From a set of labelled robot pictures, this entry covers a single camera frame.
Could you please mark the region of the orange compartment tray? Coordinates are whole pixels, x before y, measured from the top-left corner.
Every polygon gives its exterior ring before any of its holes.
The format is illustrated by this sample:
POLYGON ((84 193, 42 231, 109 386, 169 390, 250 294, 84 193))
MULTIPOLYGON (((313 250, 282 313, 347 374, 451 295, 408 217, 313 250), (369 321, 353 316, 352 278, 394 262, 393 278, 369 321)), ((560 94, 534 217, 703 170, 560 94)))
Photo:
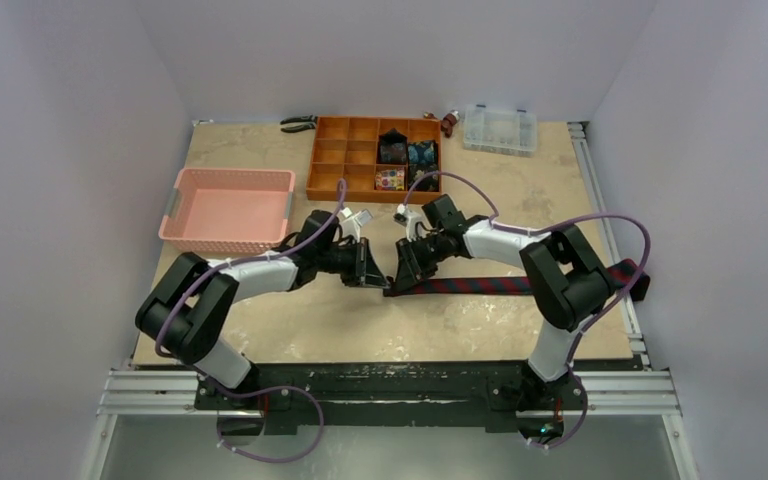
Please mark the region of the orange compartment tray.
POLYGON ((424 204, 442 193, 442 130, 431 118, 320 116, 306 194, 334 200, 347 183, 353 202, 424 204))

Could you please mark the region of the red navy striped tie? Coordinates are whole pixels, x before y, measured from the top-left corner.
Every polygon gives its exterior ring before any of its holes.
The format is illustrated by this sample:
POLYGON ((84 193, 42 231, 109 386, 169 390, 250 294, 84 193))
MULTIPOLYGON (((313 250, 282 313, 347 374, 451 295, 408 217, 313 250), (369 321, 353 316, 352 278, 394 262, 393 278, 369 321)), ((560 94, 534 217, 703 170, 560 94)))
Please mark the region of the red navy striped tie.
MULTIPOLYGON (((651 277, 633 260, 623 259, 610 266, 607 271, 613 277, 618 290, 630 283, 634 273, 640 273, 629 295, 633 302, 645 299, 651 285, 651 277)), ((533 288, 525 276, 432 278, 419 282, 411 290, 395 297, 429 294, 532 296, 533 288)))

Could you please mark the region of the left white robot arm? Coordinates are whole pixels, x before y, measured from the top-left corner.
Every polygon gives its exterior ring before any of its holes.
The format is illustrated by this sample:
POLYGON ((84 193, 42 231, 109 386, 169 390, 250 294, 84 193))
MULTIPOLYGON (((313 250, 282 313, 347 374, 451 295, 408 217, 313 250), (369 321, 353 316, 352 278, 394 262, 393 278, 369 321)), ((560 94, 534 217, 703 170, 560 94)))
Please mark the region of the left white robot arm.
POLYGON ((231 307, 298 290, 320 273, 339 276, 347 287, 388 288, 368 239, 353 224, 367 218, 366 211, 341 220, 314 210, 300 231, 260 255, 209 261, 183 253, 137 310, 136 328, 164 353, 220 384, 219 395, 232 408, 247 408, 257 399, 259 371, 221 336, 231 307))

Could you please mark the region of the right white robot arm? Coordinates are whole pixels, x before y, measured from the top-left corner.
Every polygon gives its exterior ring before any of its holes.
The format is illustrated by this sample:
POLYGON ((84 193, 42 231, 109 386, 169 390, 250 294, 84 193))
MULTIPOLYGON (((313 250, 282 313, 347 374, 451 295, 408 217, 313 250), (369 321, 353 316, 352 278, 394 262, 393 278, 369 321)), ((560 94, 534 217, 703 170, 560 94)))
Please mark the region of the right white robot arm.
POLYGON ((440 262, 453 257, 523 269, 543 321, 523 365, 519 392, 536 407, 556 399, 570 376, 585 323, 603 311, 616 291, 580 229, 571 225, 516 233, 495 226, 488 216, 465 216, 447 195, 420 212, 400 204, 393 219, 405 230, 396 243, 397 273, 391 285, 397 292, 430 279, 440 262))

